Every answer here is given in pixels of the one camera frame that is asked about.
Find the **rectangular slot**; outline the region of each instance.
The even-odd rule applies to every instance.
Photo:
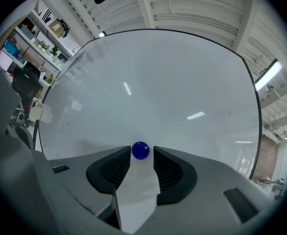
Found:
[[[53,167],[52,170],[56,174],[56,173],[60,173],[60,172],[65,171],[65,170],[69,170],[69,167],[63,164],[60,166]]]
[[[223,193],[242,223],[245,223],[259,213],[238,188],[226,190]]]

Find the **ceiling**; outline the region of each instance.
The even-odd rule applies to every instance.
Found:
[[[67,3],[62,7],[50,0],[53,8],[48,0],[43,1],[69,26],[76,24],[75,34],[84,42],[97,38],[101,31],[162,28],[190,32],[240,54],[254,79],[277,58],[283,69],[270,85],[278,94],[267,93],[266,88],[259,91],[263,134],[277,143],[287,136],[287,27],[267,0],[106,0],[100,5],[93,0],[59,0]],[[74,19],[79,26],[71,22]]]

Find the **brick wall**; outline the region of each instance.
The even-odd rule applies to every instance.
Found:
[[[262,135],[261,148],[259,158],[255,167],[252,181],[256,182],[260,178],[272,178],[276,166],[278,155],[278,144]]]

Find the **blue ball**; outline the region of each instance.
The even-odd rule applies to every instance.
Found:
[[[150,148],[145,142],[137,142],[132,146],[132,154],[136,159],[146,159],[149,153]]]

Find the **white ceiling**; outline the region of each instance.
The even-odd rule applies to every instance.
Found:
[[[106,0],[100,5],[93,0],[67,0],[67,3],[71,7],[68,13],[74,11],[78,15],[91,39],[97,38],[101,31],[107,34],[143,28],[186,31],[236,51],[246,60],[254,79],[277,58],[283,69],[270,84],[285,103],[275,93],[268,94],[265,88],[259,91],[263,133],[276,142],[287,136],[287,30],[266,0],[171,0],[172,11],[169,0]],[[57,5],[50,9],[53,12]],[[279,128],[271,128],[271,124],[277,126],[277,121]]]

